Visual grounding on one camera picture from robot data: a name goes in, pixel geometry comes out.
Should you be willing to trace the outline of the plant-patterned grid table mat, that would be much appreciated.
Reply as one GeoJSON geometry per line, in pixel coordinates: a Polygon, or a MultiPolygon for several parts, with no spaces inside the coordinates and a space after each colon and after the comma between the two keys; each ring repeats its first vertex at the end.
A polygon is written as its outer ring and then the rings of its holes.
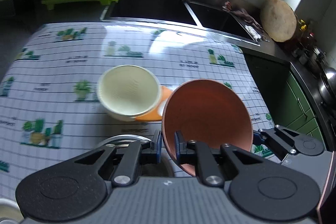
{"type": "Polygon", "coordinates": [[[52,23],[33,34],[1,82],[1,197],[29,174],[119,134],[152,136],[170,93],[222,83],[254,129],[273,120],[242,39],[168,23],[52,23]]]}

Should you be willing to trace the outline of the steel pot on stove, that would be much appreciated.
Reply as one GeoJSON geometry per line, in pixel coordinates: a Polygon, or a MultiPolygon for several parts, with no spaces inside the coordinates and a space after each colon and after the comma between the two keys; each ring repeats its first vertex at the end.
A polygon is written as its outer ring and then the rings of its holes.
{"type": "Polygon", "coordinates": [[[330,106],[335,106],[335,69],[320,65],[318,90],[322,99],[330,106]]]}

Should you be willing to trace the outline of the cream strainer bowl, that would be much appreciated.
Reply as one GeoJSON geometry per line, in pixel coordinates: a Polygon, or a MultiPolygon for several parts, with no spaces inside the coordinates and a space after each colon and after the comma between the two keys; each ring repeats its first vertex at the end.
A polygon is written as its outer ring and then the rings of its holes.
{"type": "Polygon", "coordinates": [[[157,77],[143,67],[119,65],[103,73],[97,82],[98,100],[114,119],[135,121],[157,106],[161,85],[157,77]]]}

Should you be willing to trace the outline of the round wooden cutting board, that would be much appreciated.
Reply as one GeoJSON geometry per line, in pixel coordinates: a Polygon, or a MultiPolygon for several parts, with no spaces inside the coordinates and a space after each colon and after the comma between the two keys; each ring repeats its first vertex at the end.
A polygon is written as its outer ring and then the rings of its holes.
{"type": "Polygon", "coordinates": [[[297,17],[290,5],[283,0],[266,0],[260,10],[264,31],[275,42],[290,40],[297,28],[297,17]]]}

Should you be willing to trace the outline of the green cabinet door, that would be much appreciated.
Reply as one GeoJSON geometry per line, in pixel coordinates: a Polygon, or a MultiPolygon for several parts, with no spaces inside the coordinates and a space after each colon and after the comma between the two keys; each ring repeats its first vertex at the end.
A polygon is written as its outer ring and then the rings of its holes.
{"type": "Polygon", "coordinates": [[[272,118],[275,124],[312,136],[324,143],[317,117],[291,72],[280,91],[280,101],[272,110],[272,118]]]}

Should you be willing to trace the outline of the dark rag by sink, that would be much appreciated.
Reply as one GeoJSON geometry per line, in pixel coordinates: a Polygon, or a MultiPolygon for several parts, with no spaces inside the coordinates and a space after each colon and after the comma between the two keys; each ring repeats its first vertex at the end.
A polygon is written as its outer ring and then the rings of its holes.
{"type": "Polygon", "coordinates": [[[226,1],[222,6],[222,9],[223,11],[233,15],[235,19],[238,19],[242,22],[242,27],[244,30],[246,30],[252,40],[256,42],[270,42],[270,40],[265,36],[265,31],[261,24],[258,23],[254,17],[248,14],[244,8],[238,8],[234,10],[231,3],[226,1]]]}

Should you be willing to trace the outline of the orange plastic bowl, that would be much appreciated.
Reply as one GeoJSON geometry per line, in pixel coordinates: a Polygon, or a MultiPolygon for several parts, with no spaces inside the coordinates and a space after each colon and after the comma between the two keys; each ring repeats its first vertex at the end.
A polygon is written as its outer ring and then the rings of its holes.
{"type": "Polygon", "coordinates": [[[246,106],[234,91],[214,80],[191,80],[169,96],[163,110],[162,137],[173,161],[177,159],[176,131],[181,131],[185,140],[202,141],[211,148],[228,143],[250,151],[253,142],[246,106]]]}

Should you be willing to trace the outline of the orange strainer base bowl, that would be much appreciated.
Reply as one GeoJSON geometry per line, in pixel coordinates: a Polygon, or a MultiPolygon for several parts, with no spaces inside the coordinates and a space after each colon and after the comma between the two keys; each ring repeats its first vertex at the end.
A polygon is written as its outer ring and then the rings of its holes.
{"type": "Polygon", "coordinates": [[[157,106],[154,109],[150,110],[149,112],[138,116],[135,118],[136,121],[139,122],[157,122],[162,120],[163,109],[165,108],[165,104],[169,97],[172,94],[172,90],[165,86],[161,86],[161,99],[159,100],[157,106]]]}

